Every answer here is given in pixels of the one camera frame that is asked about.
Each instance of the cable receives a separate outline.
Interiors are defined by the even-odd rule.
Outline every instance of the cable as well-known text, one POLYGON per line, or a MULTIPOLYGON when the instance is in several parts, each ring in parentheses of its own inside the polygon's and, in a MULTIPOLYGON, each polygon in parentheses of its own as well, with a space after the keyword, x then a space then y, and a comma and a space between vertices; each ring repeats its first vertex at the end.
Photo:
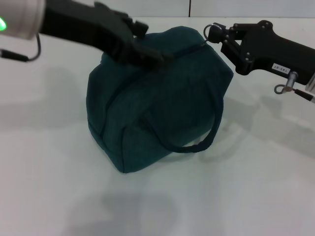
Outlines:
POLYGON ((39 34, 36 35, 36 40, 37 40, 37 54, 36 54, 35 57, 30 58, 28 60, 29 62, 37 60, 40 57, 40 54, 41 54, 41 43, 40 43, 39 34))
POLYGON ((22 54, 18 54, 18 53, 14 53, 8 50, 0 50, 0 57, 1 58, 5 58, 5 59, 11 59, 11 60, 18 60, 18 61, 22 61, 22 62, 31 62, 31 61, 35 61, 40 57, 41 54, 41 43, 40 43, 40 38, 39 38, 39 34, 36 35, 36 40, 37 40, 37 54, 35 57, 33 58, 29 58, 27 56, 24 56, 22 54))
MULTIPOLYGON (((280 87, 285 87, 285 85, 277 85, 277 86, 275 86, 275 89, 274 89, 274 91, 275 91, 275 93, 276 94, 283 94, 284 93, 284 90, 282 89, 281 91, 278 91, 278 88, 280 88, 280 87)), ((298 95, 298 96, 300 96, 300 97, 303 97, 304 99, 306 99, 306 100, 308 100, 308 101, 310 101, 310 102, 313 102, 313 103, 315 103, 315 97, 314 96, 312 96, 312 95, 310 95, 309 93, 307 93, 307 92, 304 92, 304 91, 301 91, 301 90, 299 90, 299 89, 292 89, 293 91, 294 91, 294 93, 296 94, 296 95, 298 95)))

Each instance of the bag handle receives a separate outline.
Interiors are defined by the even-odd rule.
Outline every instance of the bag handle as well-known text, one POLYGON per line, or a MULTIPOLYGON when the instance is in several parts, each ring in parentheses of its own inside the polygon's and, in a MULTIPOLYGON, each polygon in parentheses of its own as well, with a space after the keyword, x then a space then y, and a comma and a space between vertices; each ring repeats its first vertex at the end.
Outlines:
POLYGON ((158 127, 156 122, 154 121, 152 115, 150 113, 145 114, 146 118, 146 124, 152 129, 156 137, 159 139, 162 146, 171 151, 171 152, 177 152, 177 153, 196 153, 206 150, 210 145, 213 143, 213 140, 217 134, 217 131, 219 129, 222 115, 223 115, 223 96, 220 93, 220 90, 217 89, 218 86, 213 86, 209 84, 209 81, 207 81, 207 89, 209 90, 209 97, 210 101, 213 104, 214 113, 215 113, 215 120, 212 126, 211 131, 206 136, 206 138, 201 141, 197 145, 192 145, 189 147, 179 147, 176 145, 173 145, 168 141, 168 139, 165 137, 165 135, 161 132, 161 129, 158 127))

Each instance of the fabric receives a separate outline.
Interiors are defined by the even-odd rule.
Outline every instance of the fabric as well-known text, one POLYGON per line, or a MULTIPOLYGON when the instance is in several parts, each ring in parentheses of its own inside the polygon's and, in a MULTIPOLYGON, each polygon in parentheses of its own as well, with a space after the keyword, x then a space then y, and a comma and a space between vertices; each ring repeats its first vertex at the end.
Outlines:
POLYGON ((176 27, 137 42, 174 55, 156 71, 115 64, 107 55, 90 74, 90 131, 122 173, 171 152, 207 149, 218 130, 233 73, 194 29, 176 27), (210 131, 204 141, 183 147, 210 131))

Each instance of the green light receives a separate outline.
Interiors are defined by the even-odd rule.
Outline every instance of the green light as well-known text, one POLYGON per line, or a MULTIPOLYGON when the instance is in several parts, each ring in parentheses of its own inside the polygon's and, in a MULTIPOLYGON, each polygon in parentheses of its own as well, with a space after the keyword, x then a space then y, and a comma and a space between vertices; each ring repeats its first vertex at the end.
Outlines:
POLYGON ((0 17, 0 31, 4 31, 6 29, 6 23, 4 20, 0 17))

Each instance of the bag zipper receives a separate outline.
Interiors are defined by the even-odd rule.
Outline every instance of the bag zipper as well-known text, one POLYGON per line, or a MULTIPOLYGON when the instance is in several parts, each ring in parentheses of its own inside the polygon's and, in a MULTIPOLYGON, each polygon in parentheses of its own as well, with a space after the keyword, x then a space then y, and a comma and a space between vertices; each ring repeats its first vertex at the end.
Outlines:
MULTIPOLYGON (((178 59, 182 56, 186 56, 186 55, 189 55, 193 52, 196 52, 200 49, 202 49, 205 45, 207 45, 206 41, 201 43, 201 44, 196 44, 196 45, 193 45, 191 47, 188 47, 186 49, 183 49, 183 50, 180 50, 176 53, 174 53, 174 59, 178 59)), ((142 75, 145 74, 146 71, 145 70, 138 70, 136 72, 134 72, 132 75, 130 75, 126 80, 124 80, 119 86, 118 88, 115 90, 115 92, 111 95, 111 97, 109 98, 107 104, 106 104, 106 107, 105 107, 105 112, 106 112, 106 115, 105 115, 105 121, 104 121, 104 124, 103 124, 103 127, 102 127, 102 130, 100 132, 100 136, 101 138, 103 139, 104 137, 104 133, 105 133, 105 130, 106 130, 106 126, 107 126, 107 116, 108 116, 108 111, 110 109, 110 107, 113 105, 114 101, 118 98, 119 95, 121 95, 121 93, 126 89, 128 88, 130 85, 132 85, 134 82, 137 82, 139 81, 139 79, 142 79, 142 75)))

